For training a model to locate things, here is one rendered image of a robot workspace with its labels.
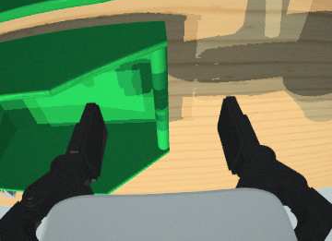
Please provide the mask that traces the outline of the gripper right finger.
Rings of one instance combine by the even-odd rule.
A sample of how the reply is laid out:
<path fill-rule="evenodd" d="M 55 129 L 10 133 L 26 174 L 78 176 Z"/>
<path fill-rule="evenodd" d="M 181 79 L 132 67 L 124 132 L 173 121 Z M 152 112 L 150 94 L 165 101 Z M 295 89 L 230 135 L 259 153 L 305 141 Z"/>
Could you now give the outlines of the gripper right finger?
<path fill-rule="evenodd" d="M 303 175 L 276 160 L 271 148 L 260 145 L 235 96 L 223 99 L 217 129 L 228 169 L 240 177 L 236 188 L 273 193 L 296 216 L 298 241 L 325 241 L 332 229 L 332 204 L 308 187 Z"/>

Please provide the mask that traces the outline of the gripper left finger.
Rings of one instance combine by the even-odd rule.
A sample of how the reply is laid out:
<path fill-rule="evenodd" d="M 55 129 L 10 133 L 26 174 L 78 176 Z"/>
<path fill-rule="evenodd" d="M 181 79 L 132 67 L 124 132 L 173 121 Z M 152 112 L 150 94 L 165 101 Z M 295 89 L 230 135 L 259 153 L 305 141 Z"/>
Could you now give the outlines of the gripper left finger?
<path fill-rule="evenodd" d="M 90 184 L 101 175 L 107 137 L 99 105 L 87 102 L 66 153 L 54 158 L 51 170 L 28 186 L 22 200 L 0 219 L 0 241 L 39 241 L 37 228 L 53 205 L 94 195 Z"/>

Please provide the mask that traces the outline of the dark grey shelf unit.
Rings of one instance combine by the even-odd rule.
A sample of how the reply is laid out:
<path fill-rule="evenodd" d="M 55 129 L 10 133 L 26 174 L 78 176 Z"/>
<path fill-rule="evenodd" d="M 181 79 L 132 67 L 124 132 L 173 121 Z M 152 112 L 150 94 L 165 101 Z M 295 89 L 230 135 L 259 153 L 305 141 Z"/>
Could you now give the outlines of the dark grey shelf unit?
<path fill-rule="evenodd" d="M 2 197 L 15 198 L 16 193 L 17 193 L 17 191 L 2 190 Z"/>

